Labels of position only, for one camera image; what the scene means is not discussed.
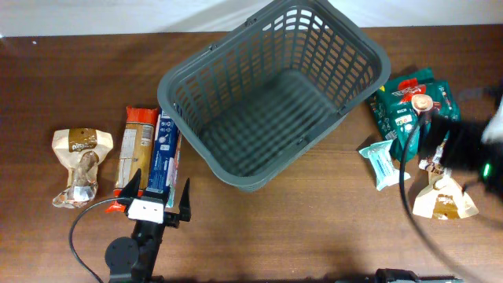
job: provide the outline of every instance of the brown wooden surface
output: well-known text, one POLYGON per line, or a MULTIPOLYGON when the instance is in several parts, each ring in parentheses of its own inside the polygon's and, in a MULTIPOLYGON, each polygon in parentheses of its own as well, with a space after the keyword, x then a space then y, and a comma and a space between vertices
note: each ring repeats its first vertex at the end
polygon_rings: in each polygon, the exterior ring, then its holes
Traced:
MULTIPOLYGON (((502 26, 365 32, 385 48, 393 72, 430 66, 455 94, 503 77, 502 26)), ((125 107, 155 106, 161 76, 222 36, 1 39, 0 281, 93 281, 68 249, 68 229, 80 210, 51 204, 67 179, 50 147, 53 132, 93 127, 112 133, 115 148, 100 166, 97 199, 111 197, 125 107)), ((459 103, 465 118, 485 119, 493 110, 490 101, 459 103)), ((376 191, 368 160, 356 152, 376 135, 367 106, 359 105, 326 139, 252 194, 219 181, 184 142, 178 191, 189 176, 193 218, 179 230, 166 230, 155 274, 220 281, 339 277, 380 267, 450 274, 406 221, 398 187, 376 191)), ((417 163, 407 171, 411 186, 417 163)), ((456 174, 461 184, 470 177, 456 174)), ((503 206, 482 188, 471 196, 481 215, 503 219, 503 206)), ((75 246, 108 280, 105 249, 129 235, 134 223, 104 209, 82 220, 75 246)), ((489 281, 503 281, 503 232, 492 222, 419 220, 460 263, 489 281)))

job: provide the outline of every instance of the orange and brown package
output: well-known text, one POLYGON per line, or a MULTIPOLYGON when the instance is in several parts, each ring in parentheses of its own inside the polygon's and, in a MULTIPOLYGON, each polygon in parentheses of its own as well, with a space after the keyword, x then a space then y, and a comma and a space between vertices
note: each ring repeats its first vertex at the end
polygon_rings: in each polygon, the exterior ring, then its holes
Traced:
MULTIPOLYGON (((114 195, 133 178, 137 169, 141 169, 140 189, 149 182, 150 158, 152 157, 152 140, 157 122, 158 109, 132 108, 128 106, 126 130, 120 148, 119 168, 114 195)), ((125 207, 114 202, 106 212, 121 211, 125 207)))

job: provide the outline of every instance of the blue package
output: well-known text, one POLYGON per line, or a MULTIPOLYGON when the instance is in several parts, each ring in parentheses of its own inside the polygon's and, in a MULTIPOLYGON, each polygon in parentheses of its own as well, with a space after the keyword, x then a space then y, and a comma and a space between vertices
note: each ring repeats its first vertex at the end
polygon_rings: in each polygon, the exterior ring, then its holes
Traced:
POLYGON ((173 207, 176 176, 176 160, 179 131, 173 120, 161 111, 157 118, 156 135, 150 165, 149 184, 145 190, 153 193, 168 193, 167 208, 173 207))

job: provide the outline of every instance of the basket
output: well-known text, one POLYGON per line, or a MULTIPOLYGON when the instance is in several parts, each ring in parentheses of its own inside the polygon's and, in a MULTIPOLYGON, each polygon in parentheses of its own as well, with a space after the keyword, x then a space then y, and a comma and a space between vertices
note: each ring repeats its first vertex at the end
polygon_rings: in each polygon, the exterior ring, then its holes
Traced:
POLYGON ((326 0, 276 0, 171 69, 158 100, 224 182, 252 192, 390 75, 386 53, 326 0))

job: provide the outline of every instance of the black cable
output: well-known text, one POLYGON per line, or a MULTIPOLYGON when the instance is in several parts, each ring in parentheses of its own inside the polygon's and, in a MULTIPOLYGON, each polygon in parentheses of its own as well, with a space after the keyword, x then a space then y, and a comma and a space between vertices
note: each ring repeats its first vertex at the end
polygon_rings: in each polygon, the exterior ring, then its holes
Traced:
POLYGON ((412 212, 410 211, 409 207, 409 201, 407 200, 406 196, 406 188, 405 188, 405 178, 404 174, 406 171, 406 156, 407 152, 409 151, 410 147, 410 142, 412 141, 413 136, 417 132, 417 130, 422 127, 423 125, 426 124, 428 121, 428 114, 423 114, 420 116, 419 121, 414 125, 412 131, 409 134, 409 137, 407 138, 407 142, 405 143, 405 146, 403 147, 403 153, 402 153, 402 159, 400 160, 400 174, 399 174, 399 185, 400 185, 400 196, 402 197, 402 204, 403 208, 406 211, 407 218, 410 221, 410 224, 414 227, 416 230, 417 234, 421 238, 421 240, 429 247, 431 252, 443 261, 447 267, 449 267, 453 272, 459 274, 460 276, 463 277, 463 279, 468 280, 470 279, 470 282, 480 282, 483 283, 484 281, 471 272, 467 271, 465 268, 461 267, 459 263, 456 263, 454 260, 452 260, 448 255, 446 255, 442 250, 437 246, 437 244, 429 238, 429 236, 423 231, 423 229, 419 226, 419 224, 416 222, 416 220, 413 217, 412 212))
POLYGON ((106 204, 106 203, 109 203, 109 202, 112 202, 112 201, 115 201, 115 200, 130 200, 129 197, 113 197, 111 199, 107 199, 107 200, 102 200, 100 202, 97 202, 96 204, 93 204, 91 206, 89 206, 88 208, 86 208, 85 211, 82 211, 80 212, 79 216, 77 216, 77 218, 75 219, 75 221, 73 222, 72 224, 72 228, 70 228, 70 234, 68 235, 68 242, 70 243, 70 251, 72 251, 72 254, 73 256, 75 257, 75 259, 77 259, 77 262, 80 263, 80 265, 82 265, 87 271, 89 271, 89 273, 91 273, 94 278, 96 279, 96 281, 100 282, 100 283, 103 283, 103 281, 101 280, 101 278, 94 273, 94 271, 92 271, 79 257, 79 255, 77 255, 77 252, 75 251, 75 248, 73 247, 73 230, 75 229, 75 226, 77 225, 77 223, 79 222, 79 220, 88 212, 90 211, 91 209, 97 207, 98 205, 100 204, 106 204))

